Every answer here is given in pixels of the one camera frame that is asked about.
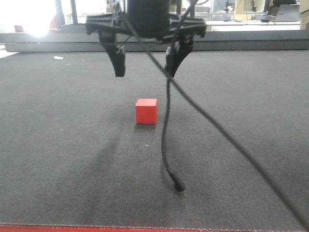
laptop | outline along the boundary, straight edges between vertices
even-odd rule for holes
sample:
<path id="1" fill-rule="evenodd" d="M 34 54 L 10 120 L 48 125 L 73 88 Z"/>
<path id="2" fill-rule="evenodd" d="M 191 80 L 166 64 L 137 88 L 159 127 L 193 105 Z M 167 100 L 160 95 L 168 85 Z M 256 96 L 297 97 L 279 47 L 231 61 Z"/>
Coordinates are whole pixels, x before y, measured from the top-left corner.
<path id="1" fill-rule="evenodd" d="M 297 22 L 300 20 L 299 5 L 281 5 L 275 22 Z"/>

dark gray mat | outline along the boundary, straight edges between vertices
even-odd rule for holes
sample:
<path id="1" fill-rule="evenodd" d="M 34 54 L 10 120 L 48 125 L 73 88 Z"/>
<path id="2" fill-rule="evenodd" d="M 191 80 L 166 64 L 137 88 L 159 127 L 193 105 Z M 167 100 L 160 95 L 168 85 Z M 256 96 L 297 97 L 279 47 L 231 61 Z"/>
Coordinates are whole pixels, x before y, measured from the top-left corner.
<path id="1" fill-rule="evenodd" d="M 115 78 L 104 53 L 0 59 L 0 223 L 301 230 L 255 169 L 139 53 Z M 156 54 L 162 63 L 164 54 Z M 309 218 L 308 51 L 192 53 L 176 80 L 263 164 Z M 156 126 L 135 125 L 158 98 Z"/>

bright light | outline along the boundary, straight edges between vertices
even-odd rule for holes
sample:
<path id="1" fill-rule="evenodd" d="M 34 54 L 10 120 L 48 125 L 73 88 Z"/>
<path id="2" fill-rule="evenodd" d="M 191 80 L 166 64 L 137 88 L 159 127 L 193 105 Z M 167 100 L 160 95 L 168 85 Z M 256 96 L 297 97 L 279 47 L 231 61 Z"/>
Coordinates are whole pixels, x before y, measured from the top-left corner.
<path id="1" fill-rule="evenodd" d="M 44 35 L 56 13 L 54 0 L 10 0 L 1 3 L 1 15 L 6 27 L 23 26 L 25 31 L 34 35 Z"/>

red cube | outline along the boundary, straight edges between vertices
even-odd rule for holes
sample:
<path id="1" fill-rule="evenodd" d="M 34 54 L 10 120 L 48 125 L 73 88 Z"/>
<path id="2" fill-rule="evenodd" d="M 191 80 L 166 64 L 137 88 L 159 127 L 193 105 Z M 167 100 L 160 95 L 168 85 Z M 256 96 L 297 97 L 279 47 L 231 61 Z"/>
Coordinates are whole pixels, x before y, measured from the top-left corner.
<path id="1" fill-rule="evenodd" d="M 158 119 L 157 99 L 138 99 L 135 104 L 136 124 L 156 124 Z"/>

black wire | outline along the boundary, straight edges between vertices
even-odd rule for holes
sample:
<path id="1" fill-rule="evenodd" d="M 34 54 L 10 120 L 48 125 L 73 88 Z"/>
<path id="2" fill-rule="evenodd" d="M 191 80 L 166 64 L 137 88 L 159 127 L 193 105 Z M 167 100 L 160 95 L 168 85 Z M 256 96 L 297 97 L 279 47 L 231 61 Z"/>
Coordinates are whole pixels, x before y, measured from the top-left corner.
<path id="1" fill-rule="evenodd" d="M 298 220 L 298 222 L 303 226 L 303 228 L 309 232 L 309 222 L 305 219 L 305 217 L 299 212 L 299 210 L 294 206 L 291 200 L 284 194 L 281 188 L 276 184 L 276 182 L 271 178 L 271 176 L 267 173 L 266 170 L 256 161 L 253 156 L 245 149 L 236 139 L 233 138 L 221 125 L 217 122 L 209 113 L 203 110 L 197 103 L 195 103 L 186 93 L 185 91 L 178 85 L 178 83 L 171 77 L 169 72 L 167 72 L 159 62 L 154 58 L 151 54 L 147 46 L 141 41 L 139 35 L 127 19 L 126 15 L 123 15 L 124 23 L 127 25 L 131 33 L 136 37 L 139 45 L 145 51 L 145 53 L 149 56 L 150 60 L 157 66 L 157 68 L 166 76 L 166 78 L 174 85 L 177 91 L 182 95 L 186 101 L 195 108 L 198 112 L 200 112 L 213 126 L 251 163 L 251 165 L 259 172 L 259 174 L 264 178 L 264 180 L 270 185 L 275 194 L 281 199 L 281 201 L 286 205 L 286 207 L 290 210 L 293 216 Z"/>

